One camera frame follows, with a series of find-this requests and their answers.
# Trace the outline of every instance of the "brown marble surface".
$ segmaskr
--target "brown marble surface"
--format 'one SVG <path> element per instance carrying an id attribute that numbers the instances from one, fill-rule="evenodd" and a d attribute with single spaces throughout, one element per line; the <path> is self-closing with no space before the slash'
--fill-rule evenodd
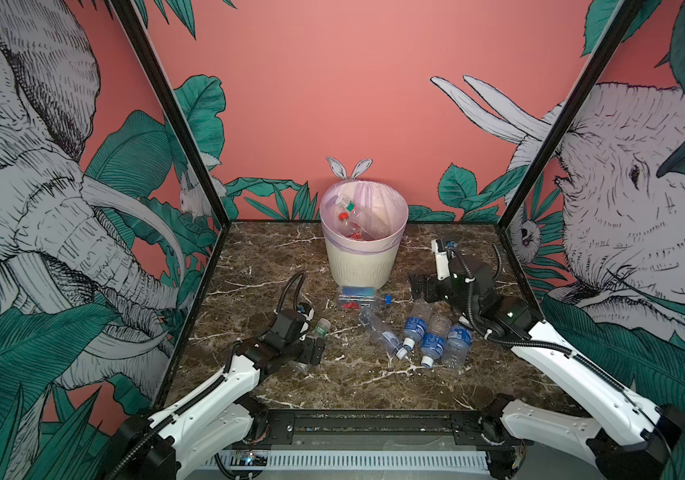
<path id="1" fill-rule="evenodd" d="M 408 272 L 435 272 L 430 241 L 451 237 L 466 254 L 494 265 L 491 226 L 407 225 L 390 280 L 382 288 L 394 303 L 382 314 L 400 336 L 412 308 Z M 182 398 L 220 369 L 228 344 L 249 337 L 269 321 L 289 277 L 305 270 L 302 288 L 332 329 L 322 363 L 310 373 L 290 367 L 269 377 L 252 393 L 271 408 L 482 408 L 498 392 L 530 405 L 573 412 L 575 401 L 548 377 L 510 351 L 476 338 L 462 374 L 443 366 L 423 369 L 415 353 L 396 360 L 369 342 L 357 314 L 338 310 L 337 284 L 328 270 L 320 224 L 236 223 L 230 229 L 199 318 L 189 337 L 167 404 Z M 505 263 L 498 283 L 505 293 L 519 290 Z M 444 313 L 450 309 L 444 303 Z"/>

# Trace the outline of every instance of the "animal eye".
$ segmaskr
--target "animal eye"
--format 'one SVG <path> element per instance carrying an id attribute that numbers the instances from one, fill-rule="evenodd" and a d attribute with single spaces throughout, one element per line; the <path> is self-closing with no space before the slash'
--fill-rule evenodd
<path id="1" fill-rule="evenodd" d="M 633 182 L 634 187 L 636 187 L 636 190 L 638 190 L 638 176 L 639 176 L 640 172 L 641 171 L 639 170 L 638 165 L 634 165 L 631 168 L 631 173 L 630 173 L 631 181 Z"/>

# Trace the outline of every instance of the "white tusk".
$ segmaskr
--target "white tusk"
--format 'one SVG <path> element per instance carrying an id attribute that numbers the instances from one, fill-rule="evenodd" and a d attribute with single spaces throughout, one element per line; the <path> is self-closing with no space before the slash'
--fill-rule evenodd
<path id="1" fill-rule="evenodd" d="M 19 254 L 6 262 L 20 288 L 44 313 L 57 313 L 72 308 L 49 274 L 41 254 Z"/>
<path id="2" fill-rule="evenodd" d="M 441 77 L 432 77 L 431 82 L 437 87 L 441 88 L 452 101 L 460 107 L 466 117 L 474 124 L 479 126 L 483 131 L 509 141 L 512 144 L 519 144 L 526 134 L 508 123 L 505 120 L 495 117 L 487 110 L 481 108 L 479 104 L 473 101 L 464 91 L 455 87 L 453 84 L 447 82 Z"/>
<path id="3" fill-rule="evenodd" d="M 177 257 L 177 265 L 180 267 L 180 284 L 183 283 L 183 279 L 185 278 L 185 257 L 183 256 L 183 249 L 180 248 L 180 242 L 177 241 L 177 237 L 174 235 L 174 232 L 172 232 L 169 225 L 166 225 L 153 210 L 129 195 L 122 194 L 115 188 L 108 187 L 106 184 L 102 184 L 94 178 L 87 176 L 84 176 L 81 196 L 91 206 L 114 208 L 153 226 L 156 232 L 161 234 L 169 245 L 172 245 L 172 250 L 174 250 L 174 254 Z"/>
<path id="4" fill-rule="evenodd" d="M 497 88 L 494 88 L 490 84 L 482 82 L 477 78 L 473 78 L 470 75 L 465 75 L 463 79 L 465 80 L 465 83 L 476 91 L 476 93 L 481 95 L 481 98 L 483 98 L 490 107 L 517 129 L 537 140 L 544 140 L 548 135 L 548 132 L 551 131 L 551 126 L 549 124 L 543 120 L 532 117 L 527 112 L 521 110 L 517 104 L 513 103 L 510 98 L 506 97 Z"/>
<path id="5" fill-rule="evenodd" d="M 161 333 L 144 342 L 129 342 L 117 339 L 106 332 L 100 332 L 100 335 L 89 342 L 84 351 L 101 359 L 124 360 L 148 353 L 164 341 L 165 338 L 166 333 Z"/>

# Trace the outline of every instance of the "trash can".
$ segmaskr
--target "trash can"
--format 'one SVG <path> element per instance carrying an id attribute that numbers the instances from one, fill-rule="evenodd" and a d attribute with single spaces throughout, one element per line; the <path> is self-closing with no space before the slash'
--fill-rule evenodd
<path id="1" fill-rule="evenodd" d="M 337 197 L 353 199 L 357 208 L 367 208 L 387 227 L 390 235 L 362 242 L 337 233 Z M 390 276 L 404 234 L 409 207 L 404 197 L 385 184 L 347 180 L 334 184 L 321 199 L 321 226 L 326 241 L 329 271 L 338 285 L 380 288 Z"/>

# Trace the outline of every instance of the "empty plastic bottle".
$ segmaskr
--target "empty plastic bottle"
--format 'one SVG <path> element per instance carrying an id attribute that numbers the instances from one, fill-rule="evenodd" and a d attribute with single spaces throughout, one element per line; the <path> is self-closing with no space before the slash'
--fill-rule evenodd
<path id="1" fill-rule="evenodd" d="M 345 195 L 337 196 L 337 204 L 350 214 L 351 220 L 373 237 L 371 240 L 380 240 L 390 235 L 385 222 L 380 220 L 370 209 L 357 206 Z"/>
<path id="2" fill-rule="evenodd" d="M 362 308 L 382 308 L 390 305 L 393 297 L 381 296 L 381 293 L 371 286 L 340 286 L 337 288 L 337 307 L 345 310 L 361 310 Z"/>
<path id="3" fill-rule="evenodd" d="M 441 362 L 452 370 L 461 370 L 472 342 L 472 332 L 460 324 L 453 325 L 446 336 L 446 347 Z"/>
<path id="4" fill-rule="evenodd" d="M 367 329 L 372 343 L 380 345 L 391 355 L 395 355 L 396 350 L 401 347 L 399 338 L 392 332 L 372 309 L 362 309 L 359 313 L 359 323 Z"/>
<path id="5" fill-rule="evenodd" d="M 306 338 L 309 339 L 315 339 L 315 338 L 325 338 L 326 334 L 329 333 L 329 329 L 332 328 L 332 323 L 328 321 L 327 319 L 320 319 L 318 323 L 316 324 L 316 328 L 311 330 L 306 334 Z M 294 367 L 295 370 L 299 370 L 301 372 L 309 372 L 310 371 L 310 364 L 309 363 L 300 363 L 300 362 L 291 362 L 292 367 Z"/>
<path id="6" fill-rule="evenodd" d="M 340 222 L 337 226 L 337 231 L 340 233 L 340 235 L 344 235 L 348 238 L 352 238 L 354 240 L 361 240 L 365 242 L 375 240 L 374 236 L 370 235 L 369 232 L 367 232 L 360 225 L 351 220 L 347 212 L 342 212 L 338 216 L 338 218 Z"/>
<path id="7" fill-rule="evenodd" d="M 404 325 L 404 344 L 401 350 L 396 353 L 399 359 L 404 358 L 407 353 L 415 348 L 416 344 L 423 340 L 432 312 L 433 305 L 425 302 L 422 298 L 415 300 L 412 312 L 409 313 L 409 318 L 406 319 L 406 324 Z"/>
<path id="8" fill-rule="evenodd" d="M 431 321 L 428 323 L 428 332 L 425 333 L 423 344 L 420 347 L 420 352 L 423 354 L 421 363 L 426 369 L 432 369 L 435 361 L 443 355 L 446 335 L 451 326 L 452 321 L 443 315 L 436 313 L 431 317 Z"/>

